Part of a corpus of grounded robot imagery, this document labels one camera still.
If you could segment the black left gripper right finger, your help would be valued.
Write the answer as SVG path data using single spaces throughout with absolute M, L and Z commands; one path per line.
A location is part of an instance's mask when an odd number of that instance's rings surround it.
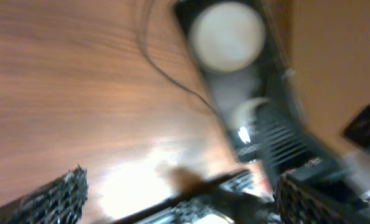
M 291 175 L 279 178 L 275 188 L 275 205 L 283 223 L 370 224 L 370 216 Z

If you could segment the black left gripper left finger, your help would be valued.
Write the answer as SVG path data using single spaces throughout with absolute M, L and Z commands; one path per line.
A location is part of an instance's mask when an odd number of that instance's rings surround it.
M 78 223 L 88 200 L 87 170 L 77 166 L 0 207 L 0 224 Z

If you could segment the black Galaxy flip phone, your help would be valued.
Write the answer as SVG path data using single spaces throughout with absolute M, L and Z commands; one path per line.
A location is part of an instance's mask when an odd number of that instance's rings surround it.
M 259 157 L 256 112 L 273 103 L 299 120 L 289 66 L 275 24 L 278 1 L 175 1 L 174 16 L 192 62 L 222 120 L 235 158 Z

